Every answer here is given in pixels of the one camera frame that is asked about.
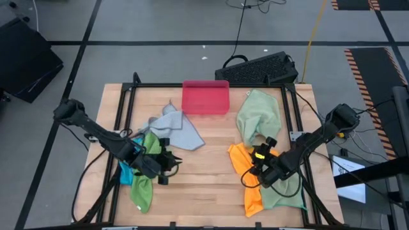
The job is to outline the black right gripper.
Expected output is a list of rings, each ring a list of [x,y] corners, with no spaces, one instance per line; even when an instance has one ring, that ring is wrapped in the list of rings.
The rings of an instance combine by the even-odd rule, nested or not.
[[[266,143],[262,143],[259,146],[254,146],[254,149],[251,153],[252,167],[250,168],[250,173],[259,176],[263,172],[264,166],[270,167],[275,158],[278,157],[278,151],[274,149],[277,141],[272,137],[266,138]],[[264,155],[264,159],[256,158],[255,154],[259,153]]]

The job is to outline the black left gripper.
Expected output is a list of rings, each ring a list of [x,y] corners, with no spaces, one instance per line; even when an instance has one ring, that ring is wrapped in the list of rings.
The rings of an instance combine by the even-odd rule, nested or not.
[[[166,171],[170,171],[173,167],[178,166],[177,160],[181,158],[176,157],[171,151],[166,150],[166,146],[169,145],[169,138],[159,139],[158,137],[152,137],[152,144],[150,146],[150,158],[156,161],[160,165],[160,169],[156,166],[150,166],[151,172],[158,176],[159,185],[168,185],[169,177],[166,175]]]

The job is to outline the grey microfiber towel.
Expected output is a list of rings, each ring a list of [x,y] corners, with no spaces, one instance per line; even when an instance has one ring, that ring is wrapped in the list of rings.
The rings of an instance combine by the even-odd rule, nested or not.
[[[189,118],[171,102],[162,109],[161,117],[150,117],[138,132],[152,132],[159,139],[169,138],[171,146],[188,151],[195,151],[205,145]]]

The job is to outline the pale green microfiber towel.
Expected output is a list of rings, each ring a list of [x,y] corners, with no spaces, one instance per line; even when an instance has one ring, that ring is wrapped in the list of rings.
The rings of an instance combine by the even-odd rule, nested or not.
[[[263,91],[250,90],[237,113],[236,125],[246,146],[254,145],[257,135],[275,139],[282,128],[277,99]]]
[[[298,173],[287,180],[278,179],[271,187],[261,187],[261,200],[264,209],[267,210],[280,206],[306,209]]]

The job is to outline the orange microfiber towel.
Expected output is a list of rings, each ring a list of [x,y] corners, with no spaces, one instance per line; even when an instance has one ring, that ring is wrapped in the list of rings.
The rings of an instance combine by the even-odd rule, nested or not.
[[[243,178],[244,190],[244,210],[245,216],[251,217],[263,210],[259,181],[257,177],[248,170],[252,167],[251,153],[254,148],[246,146],[244,143],[232,144],[228,148],[228,154],[236,173]]]

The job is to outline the bright green microfiber towel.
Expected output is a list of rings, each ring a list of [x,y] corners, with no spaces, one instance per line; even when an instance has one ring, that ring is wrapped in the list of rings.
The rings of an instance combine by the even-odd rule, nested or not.
[[[161,152],[160,142],[158,137],[151,133],[145,133],[144,138],[139,136],[133,138],[133,141],[146,147],[147,154],[157,155]],[[152,179],[147,176],[133,176],[130,199],[137,206],[141,213],[148,213],[153,197]]]

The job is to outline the blue microfiber towel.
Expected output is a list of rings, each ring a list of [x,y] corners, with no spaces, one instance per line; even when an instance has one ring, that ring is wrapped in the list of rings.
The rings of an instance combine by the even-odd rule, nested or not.
[[[136,142],[137,144],[143,145],[144,138],[142,136],[139,136],[138,138],[133,138],[133,141]],[[120,184],[131,186],[134,177],[132,168],[129,167],[124,162],[120,162],[120,167],[121,167]]]

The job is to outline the red plastic bin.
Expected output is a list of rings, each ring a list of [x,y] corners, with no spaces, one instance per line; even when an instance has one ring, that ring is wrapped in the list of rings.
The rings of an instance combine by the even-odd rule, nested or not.
[[[185,80],[181,108],[185,114],[226,114],[230,108],[226,80]]]

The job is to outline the black perforated computer case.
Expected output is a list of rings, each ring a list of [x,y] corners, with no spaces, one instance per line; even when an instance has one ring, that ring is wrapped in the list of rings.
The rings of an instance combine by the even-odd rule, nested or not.
[[[298,77],[295,62],[285,52],[249,60],[244,55],[231,56],[215,71],[215,80],[234,84],[293,83]]]

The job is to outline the laptop with white screen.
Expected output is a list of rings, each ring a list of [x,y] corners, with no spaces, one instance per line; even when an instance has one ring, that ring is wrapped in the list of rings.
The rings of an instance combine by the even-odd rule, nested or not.
[[[334,177],[348,174],[349,172],[363,168],[365,168],[364,165],[352,162],[350,160],[346,160],[338,156],[332,157],[332,171]],[[351,199],[363,204],[366,203],[366,186],[363,183],[338,188],[337,194],[343,198]]]

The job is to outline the black metal stand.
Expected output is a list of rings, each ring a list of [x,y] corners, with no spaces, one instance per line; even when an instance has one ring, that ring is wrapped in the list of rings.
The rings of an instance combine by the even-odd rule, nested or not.
[[[390,204],[401,204],[406,227],[409,230],[409,86],[395,86],[392,88],[397,117],[403,135],[406,155],[364,169],[336,176],[336,187],[368,183],[374,180],[396,177],[399,190],[382,194]]]

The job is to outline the black striped floor mat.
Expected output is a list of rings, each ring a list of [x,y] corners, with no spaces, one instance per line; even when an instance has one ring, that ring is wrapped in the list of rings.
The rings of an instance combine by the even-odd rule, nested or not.
[[[409,0],[331,0],[334,10],[409,11]]]
[[[344,54],[388,159],[405,157],[392,88],[407,82],[397,63],[384,47],[345,49]]]

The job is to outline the large black box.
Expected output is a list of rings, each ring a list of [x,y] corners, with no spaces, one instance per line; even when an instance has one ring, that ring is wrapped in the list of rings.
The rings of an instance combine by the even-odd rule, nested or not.
[[[0,90],[32,103],[62,68],[50,43],[20,19],[0,27]]]

